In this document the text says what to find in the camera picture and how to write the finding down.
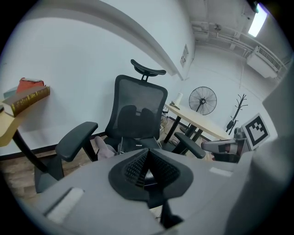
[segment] chair armrest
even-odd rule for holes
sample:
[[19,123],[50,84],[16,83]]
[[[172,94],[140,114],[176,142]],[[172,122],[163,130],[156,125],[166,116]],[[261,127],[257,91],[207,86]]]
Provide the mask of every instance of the chair armrest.
[[57,144],[55,148],[56,154],[64,161],[71,162],[80,149],[90,142],[89,137],[97,127],[98,124],[93,122],[85,122],[75,127]]
[[178,138],[181,144],[190,150],[191,153],[194,154],[197,158],[202,159],[205,157],[206,152],[188,136],[185,136],[183,133],[176,132],[175,137]]

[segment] wooden desk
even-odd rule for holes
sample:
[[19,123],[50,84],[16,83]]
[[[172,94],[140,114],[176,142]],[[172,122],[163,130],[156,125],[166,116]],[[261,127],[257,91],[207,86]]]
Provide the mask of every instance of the wooden desk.
[[168,103],[165,104],[165,107],[167,107],[171,112],[177,115],[177,118],[171,127],[170,131],[168,132],[166,138],[163,141],[163,149],[169,150],[170,151],[170,146],[167,146],[166,144],[168,143],[169,139],[171,138],[172,134],[174,133],[177,125],[179,124],[180,120],[183,118],[185,121],[189,122],[191,126],[186,132],[186,136],[191,137],[196,128],[198,128],[197,133],[193,136],[192,140],[195,142],[202,132],[206,132],[220,140],[227,140],[230,139],[230,136],[228,135],[227,132],[225,132],[224,129],[216,125],[214,122],[212,122],[207,116],[204,116],[198,112],[195,112],[191,108],[179,105],[180,109],[177,109]]
[[60,180],[63,177],[63,170],[61,159],[58,157],[44,161],[38,159],[17,130],[34,106],[35,104],[31,105],[16,117],[12,117],[4,111],[0,113],[0,147],[8,145],[11,140],[14,140],[28,160],[35,165],[35,187],[36,192],[39,193],[57,180]]

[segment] white wall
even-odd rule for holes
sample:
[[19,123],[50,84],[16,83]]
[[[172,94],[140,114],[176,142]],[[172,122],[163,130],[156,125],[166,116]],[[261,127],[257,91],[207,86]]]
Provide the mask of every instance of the white wall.
[[[248,106],[243,107],[243,110],[239,112],[236,127],[240,127],[255,114],[260,113],[269,129],[270,139],[274,139],[277,137],[277,132],[262,101],[273,91],[277,83],[260,76],[247,66],[246,62],[241,77],[243,62],[243,58],[230,52],[197,46],[188,80],[182,81],[179,89],[183,93],[181,104],[189,107],[189,96],[197,87],[211,88],[216,94],[217,105],[207,117],[226,129],[226,125],[231,120],[230,116],[234,116],[237,110],[235,105],[237,106],[238,94],[241,96],[246,94],[247,100],[243,104]],[[208,134],[203,133],[203,135],[211,140],[214,139]]]
[[[98,123],[95,133],[105,130],[116,76],[141,78],[131,59],[162,69],[133,44],[95,25],[61,18],[27,20],[15,29],[1,56],[0,93],[22,77],[44,80],[51,95],[37,104],[20,132],[31,149],[57,144],[85,121]],[[166,74],[148,81],[171,94],[176,80]],[[13,141],[0,148],[0,155],[14,152],[19,149]]]
[[291,136],[294,133],[294,64],[282,79],[279,86],[263,101],[263,105],[275,124],[278,136]]
[[[189,14],[182,0],[102,0],[143,26],[169,55],[185,79],[194,56],[195,38]],[[181,66],[185,45],[189,57]]]

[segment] fabric on chair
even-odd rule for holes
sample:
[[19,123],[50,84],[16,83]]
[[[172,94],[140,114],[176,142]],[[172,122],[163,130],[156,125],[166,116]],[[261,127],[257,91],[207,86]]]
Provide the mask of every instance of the fabric on chair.
[[161,86],[125,75],[115,80],[114,101],[106,135],[110,138],[159,138],[160,119],[167,98]]
[[117,154],[117,152],[110,145],[105,144],[101,137],[96,136],[94,141],[99,148],[99,151],[97,153],[98,161],[105,158],[113,157]]

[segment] air conditioner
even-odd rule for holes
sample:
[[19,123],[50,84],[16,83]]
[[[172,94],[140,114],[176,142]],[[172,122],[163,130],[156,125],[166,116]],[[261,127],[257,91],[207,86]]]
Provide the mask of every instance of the air conditioner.
[[281,65],[260,46],[247,57],[247,64],[264,78],[275,78],[281,69]]

